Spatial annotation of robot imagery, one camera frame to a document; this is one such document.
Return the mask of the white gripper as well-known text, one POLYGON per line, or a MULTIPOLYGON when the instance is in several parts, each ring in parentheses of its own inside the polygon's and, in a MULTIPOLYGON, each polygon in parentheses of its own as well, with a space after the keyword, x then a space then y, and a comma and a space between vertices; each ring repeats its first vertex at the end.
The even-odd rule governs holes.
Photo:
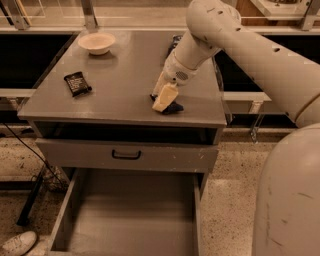
POLYGON ((179 86, 188 84, 196 74, 196 70, 183 66, 172 50, 165 60, 163 73, 160 74, 152 91, 153 96, 157 95, 156 104, 166 108, 178 96, 177 84, 179 86))

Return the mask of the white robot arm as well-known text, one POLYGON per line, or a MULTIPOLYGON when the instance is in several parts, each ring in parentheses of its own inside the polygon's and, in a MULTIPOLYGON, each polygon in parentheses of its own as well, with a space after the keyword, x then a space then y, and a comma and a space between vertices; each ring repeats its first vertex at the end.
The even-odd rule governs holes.
POLYGON ((192 0, 187 30, 167 57, 153 108, 176 108, 178 88, 218 51, 296 124, 264 164, 252 256, 320 256, 320 65, 243 27, 221 0, 192 0))

